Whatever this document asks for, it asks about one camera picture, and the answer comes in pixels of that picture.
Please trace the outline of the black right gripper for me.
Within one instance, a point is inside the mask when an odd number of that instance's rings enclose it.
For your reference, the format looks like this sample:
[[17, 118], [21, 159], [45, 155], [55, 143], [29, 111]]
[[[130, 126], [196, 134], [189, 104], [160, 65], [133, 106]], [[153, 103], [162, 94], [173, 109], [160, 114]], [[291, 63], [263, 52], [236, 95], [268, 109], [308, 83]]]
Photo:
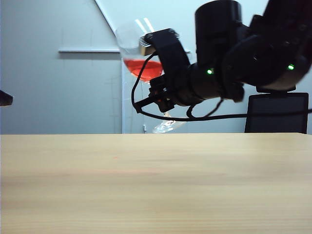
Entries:
[[136, 112], [142, 113], [142, 108], [155, 103], [162, 113], [165, 113], [175, 107], [179, 106], [192, 106], [199, 104], [203, 101], [198, 95], [195, 94], [191, 87], [192, 66], [180, 68], [174, 73], [164, 73], [163, 75], [154, 78], [150, 81], [149, 97], [133, 103]]

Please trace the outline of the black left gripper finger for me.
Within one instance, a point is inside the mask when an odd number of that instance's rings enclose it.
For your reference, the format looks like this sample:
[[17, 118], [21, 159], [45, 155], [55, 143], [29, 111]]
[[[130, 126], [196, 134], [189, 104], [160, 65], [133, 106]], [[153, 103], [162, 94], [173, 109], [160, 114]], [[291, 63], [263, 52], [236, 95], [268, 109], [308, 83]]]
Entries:
[[2, 90], [0, 90], [0, 106], [11, 106], [14, 97]]

